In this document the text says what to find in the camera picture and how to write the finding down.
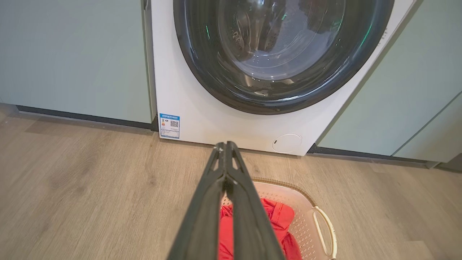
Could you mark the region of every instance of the wooden floor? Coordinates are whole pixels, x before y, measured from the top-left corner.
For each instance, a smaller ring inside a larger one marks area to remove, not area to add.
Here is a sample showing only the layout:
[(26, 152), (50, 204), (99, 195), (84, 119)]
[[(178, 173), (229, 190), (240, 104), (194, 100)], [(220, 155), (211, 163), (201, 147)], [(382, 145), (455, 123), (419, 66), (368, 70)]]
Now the wooden floor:
[[(0, 123), (0, 259), (166, 258), (211, 152), (147, 130), (13, 115)], [(330, 217), (339, 260), (462, 259), (462, 175), (242, 152)]]

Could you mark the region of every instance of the floor plank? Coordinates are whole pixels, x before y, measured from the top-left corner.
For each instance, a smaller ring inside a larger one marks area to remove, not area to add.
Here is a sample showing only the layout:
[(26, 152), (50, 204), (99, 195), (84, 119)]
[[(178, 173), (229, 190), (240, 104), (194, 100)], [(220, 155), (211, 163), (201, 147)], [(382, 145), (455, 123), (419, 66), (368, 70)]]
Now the floor plank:
[[(212, 146), (16, 114), (0, 125), (1, 259), (165, 259)], [(338, 259), (462, 259), (462, 177), (242, 151), (324, 209)]]

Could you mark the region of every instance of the red garment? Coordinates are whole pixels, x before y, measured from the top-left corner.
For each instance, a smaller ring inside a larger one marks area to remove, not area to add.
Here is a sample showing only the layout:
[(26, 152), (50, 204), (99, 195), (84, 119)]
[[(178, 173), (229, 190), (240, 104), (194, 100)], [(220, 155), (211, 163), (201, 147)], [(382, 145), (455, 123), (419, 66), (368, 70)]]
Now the red garment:
[[(302, 260), (300, 248), (295, 238), (288, 232), (292, 223), (293, 209), (280, 202), (262, 198), (261, 204), (268, 215), (276, 238), (287, 260)], [(232, 205), (222, 206), (220, 210), (219, 260), (233, 259)]]

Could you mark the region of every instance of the light green cabinet panel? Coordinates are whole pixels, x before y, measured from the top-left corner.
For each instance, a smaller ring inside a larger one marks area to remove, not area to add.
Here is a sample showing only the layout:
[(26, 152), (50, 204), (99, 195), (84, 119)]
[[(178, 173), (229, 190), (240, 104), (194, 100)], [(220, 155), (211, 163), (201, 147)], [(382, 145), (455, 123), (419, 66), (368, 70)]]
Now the light green cabinet panel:
[(317, 145), (395, 153), (462, 90), (461, 25), (461, 0), (424, 0)]
[(395, 154), (397, 157), (449, 162), (462, 153), (462, 95)]
[(140, 0), (0, 1), (3, 102), (150, 123)]

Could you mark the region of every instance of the blue and white sticker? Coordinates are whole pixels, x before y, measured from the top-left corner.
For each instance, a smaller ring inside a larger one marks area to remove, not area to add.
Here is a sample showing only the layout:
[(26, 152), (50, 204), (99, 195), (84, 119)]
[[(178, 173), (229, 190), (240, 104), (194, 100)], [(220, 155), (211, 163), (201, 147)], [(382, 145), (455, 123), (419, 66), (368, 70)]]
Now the blue and white sticker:
[(180, 117), (160, 114), (160, 136), (180, 138)]

